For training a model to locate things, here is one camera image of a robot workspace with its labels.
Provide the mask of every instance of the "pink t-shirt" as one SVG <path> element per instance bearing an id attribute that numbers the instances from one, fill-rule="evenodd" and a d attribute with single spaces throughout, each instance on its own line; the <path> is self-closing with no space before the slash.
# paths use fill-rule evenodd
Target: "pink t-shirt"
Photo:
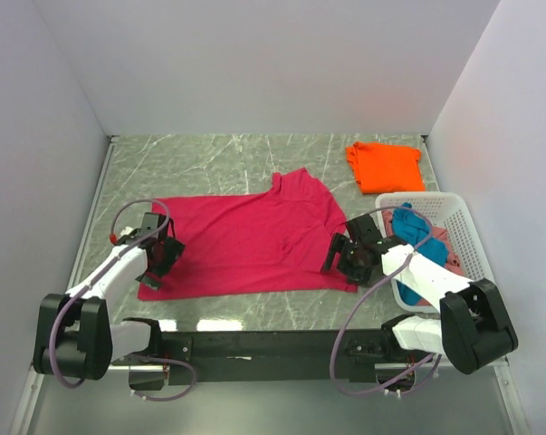
<path id="1" fill-rule="evenodd" d="M 357 291 L 321 266 L 334 232 L 345 229 L 337 202 L 305 168 L 273 174 L 264 193 L 160 198 L 169 208 L 184 254 L 145 301 L 332 288 Z M 155 212 L 161 208 L 154 205 Z"/>

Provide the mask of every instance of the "marble surface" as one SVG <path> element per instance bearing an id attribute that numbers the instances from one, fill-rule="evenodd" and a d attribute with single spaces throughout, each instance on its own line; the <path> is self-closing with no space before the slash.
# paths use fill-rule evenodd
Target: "marble surface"
<path id="1" fill-rule="evenodd" d="M 376 196 L 361 195 L 345 160 L 356 140 L 404 144 L 423 151 L 420 162 L 428 190 L 437 190 L 425 145 L 418 135 L 167 135 L 112 139 L 110 163 L 80 263 L 80 279 L 110 252 L 108 234 L 116 211 L 136 198 L 258 193 L 271 175 L 305 167 L 321 179 L 348 218 L 374 208 Z M 119 226 L 136 226 L 149 206 L 134 206 Z M 113 322 L 128 316 L 171 319 L 179 330 L 291 330 L 340 327 L 359 295 L 306 290 L 257 295 L 141 302 L 134 283 L 114 309 Z M 404 313 L 391 287 L 379 289 L 358 311 L 351 327 L 380 327 Z"/>

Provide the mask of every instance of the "orange cloth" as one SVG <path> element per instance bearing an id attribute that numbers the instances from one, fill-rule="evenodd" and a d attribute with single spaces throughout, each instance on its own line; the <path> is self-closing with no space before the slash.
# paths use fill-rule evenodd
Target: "orange cloth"
<path id="1" fill-rule="evenodd" d="M 402 145 L 355 142 L 346 151 L 347 162 L 361 193 L 426 190 L 417 165 L 420 150 Z"/>

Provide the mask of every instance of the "purple cable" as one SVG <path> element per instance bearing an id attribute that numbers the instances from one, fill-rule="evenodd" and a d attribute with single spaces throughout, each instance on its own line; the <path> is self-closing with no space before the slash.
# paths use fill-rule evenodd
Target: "purple cable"
<path id="1" fill-rule="evenodd" d="M 194 367 L 192 367 L 187 362 L 178 361 L 178 360 L 169 360 L 168 358 L 154 358 L 150 356 L 139 356 L 139 355 L 133 355 L 133 356 L 140 358 L 140 360 L 143 360 L 143 361 L 152 361 L 153 363 L 180 365 L 182 367 L 189 369 L 192 372 L 192 381 L 190 381 L 190 385 L 188 385 L 186 389 L 183 390 L 182 392 L 179 392 L 178 394 L 175 394 L 173 396 L 154 397 L 154 396 L 147 396 L 143 392 L 134 391 L 135 395 L 144 399 L 145 401 L 175 401 L 176 399 L 180 399 L 181 397 L 186 396 L 192 390 L 192 388 L 194 387 L 198 379 L 196 370 L 194 370 Z"/>
<path id="2" fill-rule="evenodd" d="M 359 310 L 359 308 L 361 307 L 361 305 L 363 305 L 363 303 L 371 296 L 373 295 L 380 287 L 382 287 L 383 285 L 385 285 L 386 283 L 390 282 L 395 276 L 399 275 L 401 273 L 401 271 L 403 269 L 405 269 L 407 266 L 409 266 L 409 262 L 411 261 L 412 257 L 413 257 L 413 254 L 421 247 L 423 246 L 427 240 L 429 240 L 430 238 L 432 238 L 433 236 L 433 232 L 434 232 L 434 227 L 432 226 L 432 223 L 429 221 L 429 219 L 424 216 L 422 213 L 419 213 L 418 211 L 415 211 L 413 208 L 408 208 L 408 207 L 401 207 L 401 206 L 391 206 L 391 207 L 380 207 L 380 208 L 375 208 L 371 211 L 369 211 L 367 214 L 372 214 L 372 213 L 376 213 L 378 211 L 384 211 L 384 210 L 391 210 L 391 209 L 400 209 L 400 210 L 408 210 L 408 211 L 411 211 L 412 213 L 414 213 L 416 216 L 424 219 L 424 221 L 426 222 L 426 225 L 427 225 L 427 228 L 429 229 L 429 232 L 427 233 L 427 236 L 425 236 L 422 240 L 420 240 L 415 246 L 414 246 L 414 251 L 412 254 L 408 255 L 407 258 L 406 258 L 406 261 L 403 262 L 403 264 L 398 267 L 396 270 L 394 270 L 391 274 L 381 278 L 376 284 L 374 284 L 358 301 L 357 303 L 355 303 L 355 305 L 353 305 L 353 309 L 351 310 L 351 312 L 349 313 L 348 317 L 347 317 L 347 320 L 345 320 L 345 324 L 339 329 L 339 332 L 337 333 L 337 338 L 335 338 L 335 344 L 333 345 L 333 349 L 331 350 L 331 353 L 330 353 L 330 361 L 329 361 L 329 376 L 330 376 L 330 379 L 333 381 L 333 383 L 335 384 L 335 386 L 337 387 L 337 389 L 342 392 L 343 394 L 346 394 L 346 395 L 349 395 L 349 396 L 365 396 L 365 395 L 368 395 L 368 394 L 371 394 L 371 393 L 374 393 L 374 392 L 382 392 L 384 391 L 389 385 L 399 381 L 401 378 L 407 376 L 408 374 L 410 374 L 411 372 L 413 372 L 415 369 L 417 369 L 418 367 L 421 367 L 422 365 L 424 365 L 425 363 L 427 363 L 429 360 L 431 360 L 434 355 L 432 353 L 430 353 L 428 356 L 426 356 L 423 360 L 415 363 L 414 365 L 412 365 L 411 367 L 409 367 L 407 370 L 404 370 L 402 373 L 398 374 L 397 376 L 391 378 L 390 380 L 388 380 L 387 382 L 384 382 L 376 387 L 373 387 L 373 388 L 369 388 L 367 390 L 361 390 L 361 391 L 349 391 L 349 390 L 346 390 L 345 388 L 343 388 L 337 381 L 337 377 L 335 375 L 335 364 L 336 364 L 336 361 L 337 361 L 337 353 L 338 353 L 338 350 L 339 350 L 339 347 L 340 347 L 340 344 L 341 344 L 341 341 L 343 340 L 343 335 L 345 334 L 345 331 L 347 330 L 347 327 L 349 326 L 349 324 L 351 323 L 351 320 L 353 319 L 353 316 L 355 315 L 355 313 Z M 432 371 L 427 375 L 427 377 L 421 382 L 418 384 L 417 387 L 421 387 L 423 385 L 423 383 L 425 381 L 427 381 L 429 378 L 431 378 L 431 376 L 434 374 L 434 371 L 436 370 L 437 368 L 437 365 L 439 364 L 439 361 L 440 361 L 441 357 L 439 357 L 436 361 L 436 363 L 434 364 L 434 369 L 432 369 Z"/>
<path id="3" fill-rule="evenodd" d="M 120 210 L 118 210 L 118 213 L 116 213 L 116 216 L 114 217 L 114 219 L 112 220 L 112 223 L 111 223 L 111 234 L 114 234 L 114 228 L 115 228 L 116 222 L 118 221 L 118 217 L 120 216 L 121 212 L 124 211 L 126 208 L 134 205 L 134 204 L 143 203 L 143 202 L 151 203 L 151 204 L 158 204 L 159 206 L 164 208 L 164 211 L 166 213 L 166 219 L 164 220 L 164 222 L 162 222 L 162 224 L 158 228 L 156 228 L 154 231 L 151 231 L 150 233 L 147 233 L 146 235 L 138 238 L 137 240 L 134 240 L 132 243 L 130 243 L 124 249 L 122 249 L 117 256 L 113 257 L 108 263 L 106 263 L 104 265 L 104 267 L 101 268 L 101 271 L 98 274 L 96 274 L 88 284 L 86 284 L 79 292 L 77 292 L 63 306 L 62 310 L 55 317 L 55 321 L 53 322 L 52 331 L 49 334 L 49 363 L 50 363 L 50 365 L 52 367 L 53 375 L 59 381 L 59 383 L 61 385 L 63 385 L 64 387 L 77 388 L 77 387 L 79 387 L 80 385 L 83 384 L 85 379 L 79 379 L 76 383 L 71 383 L 71 382 L 67 381 L 63 377 L 62 371 L 60 370 L 59 365 L 57 364 L 57 356 L 55 354 L 55 344 L 57 342 L 57 333 L 58 333 L 59 328 L 60 328 L 60 326 L 62 324 L 63 317 L 67 314 L 67 312 L 72 307 L 72 305 L 77 300 L 79 300 L 83 295 L 85 295 L 88 291 L 90 291 L 90 289 L 93 287 L 93 285 L 95 285 L 98 281 L 100 281 L 101 278 L 105 274 L 107 274 L 110 271 L 110 269 L 112 267 L 114 267 L 114 265 L 116 263 L 118 263 L 118 261 L 123 256 L 126 255 L 126 253 L 128 251 L 130 251 L 134 247 L 137 247 L 144 240 L 147 240 L 148 238 L 155 236 L 156 234 L 158 234 L 160 231 L 162 231 L 168 225 L 168 222 L 170 220 L 170 210 L 168 210 L 168 207 L 166 206 L 166 204 L 164 204 L 161 201 L 158 201 L 157 199 L 136 199 L 136 200 L 131 201 L 128 204 L 124 205 L 122 208 L 120 208 Z M 185 367 L 187 365 L 185 362 L 171 362 L 171 363 L 178 363 L 179 365 L 184 365 L 185 364 Z"/>

